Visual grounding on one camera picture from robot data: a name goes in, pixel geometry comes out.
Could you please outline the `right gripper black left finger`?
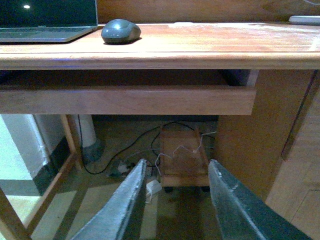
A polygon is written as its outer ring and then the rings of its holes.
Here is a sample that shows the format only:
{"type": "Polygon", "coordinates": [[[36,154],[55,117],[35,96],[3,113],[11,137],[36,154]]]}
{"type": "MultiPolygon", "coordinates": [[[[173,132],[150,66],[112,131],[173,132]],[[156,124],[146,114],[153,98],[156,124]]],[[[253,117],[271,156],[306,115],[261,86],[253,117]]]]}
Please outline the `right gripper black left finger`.
{"type": "Polygon", "coordinates": [[[73,240],[138,240],[146,205],[147,161],[141,159],[105,206],[73,240]]]}

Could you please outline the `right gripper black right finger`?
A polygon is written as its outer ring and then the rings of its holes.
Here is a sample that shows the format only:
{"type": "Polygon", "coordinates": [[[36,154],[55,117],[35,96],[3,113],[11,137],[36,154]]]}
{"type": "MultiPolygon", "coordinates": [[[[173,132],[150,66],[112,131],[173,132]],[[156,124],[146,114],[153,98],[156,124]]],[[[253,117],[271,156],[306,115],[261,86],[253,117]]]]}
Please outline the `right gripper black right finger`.
{"type": "Polygon", "coordinates": [[[208,165],[212,204],[223,240],[309,240],[217,160],[208,165]]]}

